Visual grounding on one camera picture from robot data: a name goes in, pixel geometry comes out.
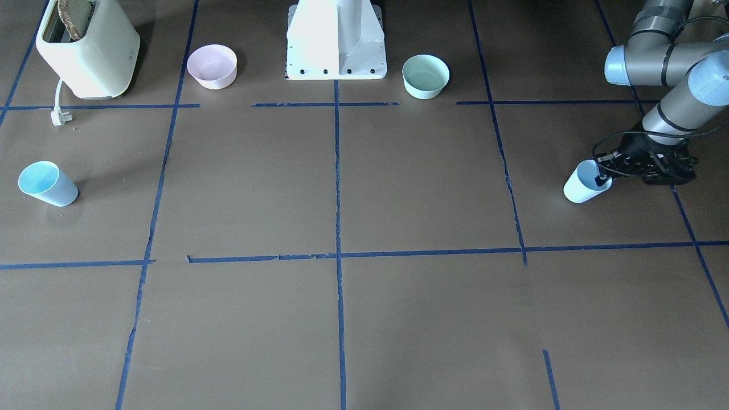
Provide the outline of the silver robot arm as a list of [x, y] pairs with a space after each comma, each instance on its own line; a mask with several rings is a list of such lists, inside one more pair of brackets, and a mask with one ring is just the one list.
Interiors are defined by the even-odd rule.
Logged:
[[627, 43], [612, 47], [604, 64], [613, 85], [671, 90], [611, 153], [593, 155], [599, 187], [620, 177], [648, 185], [684, 185], [695, 179], [691, 137], [727, 108], [727, 35], [711, 42], [679, 43], [691, 22], [690, 1], [646, 1]]

